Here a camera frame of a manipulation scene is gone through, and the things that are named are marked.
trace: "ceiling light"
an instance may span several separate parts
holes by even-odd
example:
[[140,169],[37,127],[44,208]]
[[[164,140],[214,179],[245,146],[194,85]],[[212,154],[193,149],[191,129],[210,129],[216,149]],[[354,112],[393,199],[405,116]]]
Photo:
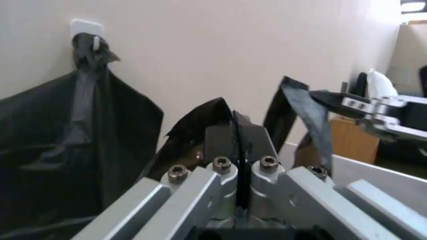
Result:
[[402,12],[415,12],[424,9],[425,2],[407,2],[400,6]]

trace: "black garbage bag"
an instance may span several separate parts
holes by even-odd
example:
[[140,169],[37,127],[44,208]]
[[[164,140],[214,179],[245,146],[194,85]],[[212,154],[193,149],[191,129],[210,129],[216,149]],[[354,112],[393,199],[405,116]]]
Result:
[[0,239],[70,238],[156,153],[163,112],[109,71],[119,58],[93,38],[73,38],[75,71],[0,100]]
[[331,173],[332,140],[328,112],[326,107],[312,99],[308,85],[285,76],[268,108],[263,125],[278,152],[296,117],[300,117],[309,134],[302,143],[313,142],[319,155],[316,165],[325,167]]
[[206,128],[218,123],[229,123],[232,119],[232,112],[222,97],[194,108],[167,133],[169,138],[141,171],[138,180],[149,177],[160,181],[162,175],[175,164],[184,165],[190,170],[204,166],[208,162],[200,162],[196,159],[196,154],[204,149]]

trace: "metal plate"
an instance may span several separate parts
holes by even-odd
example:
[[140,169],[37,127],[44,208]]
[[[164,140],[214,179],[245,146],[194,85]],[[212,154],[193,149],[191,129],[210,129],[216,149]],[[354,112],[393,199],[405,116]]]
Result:
[[130,239],[170,195],[167,187],[144,177],[72,239]]
[[133,239],[184,239],[190,230],[204,227],[221,202],[221,178],[197,167]]
[[427,218],[365,180],[337,191],[402,239],[427,239]]

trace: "silver screw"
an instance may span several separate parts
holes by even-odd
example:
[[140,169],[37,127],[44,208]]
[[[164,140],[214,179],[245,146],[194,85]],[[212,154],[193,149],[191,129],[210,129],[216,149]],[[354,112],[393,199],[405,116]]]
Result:
[[273,156],[263,156],[259,161],[259,166],[266,173],[274,173],[279,166],[279,161]]
[[188,176],[188,170],[184,165],[173,165],[167,171],[167,176],[169,178],[169,182],[173,184],[182,183]]
[[313,166],[313,165],[310,165],[310,166],[307,167],[307,169],[311,173],[313,173],[316,177],[318,177],[319,179],[321,179],[323,181],[328,176],[328,171],[324,167],[322,167],[322,166]]
[[215,172],[224,175],[230,172],[232,161],[226,156],[217,156],[213,159],[212,168]]

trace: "torn plastic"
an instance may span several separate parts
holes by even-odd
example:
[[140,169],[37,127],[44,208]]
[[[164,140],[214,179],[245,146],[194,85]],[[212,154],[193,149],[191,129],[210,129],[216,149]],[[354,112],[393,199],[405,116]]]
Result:
[[276,151],[285,143],[296,115],[304,122],[316,146],[320,158],[318,165],[331,172],[332,142],[328,110],[310,97],[306,84],[285,76],[264,121]]
[[203,151],[205,129],[232,119],[230,108],[222,97],[194,108],[169,131],[166,143],[142,170],[138,180],[149,177],[159,181],[175,164],[184,165],[190,170],[200,166],[202,163],[196,159],[196,154]]
[[0,100],[0,237],[69,239],[155,154],[163,112],[108,70],[119,58],[103,39],[92,51],[93,37],[73,38],[75,71]]

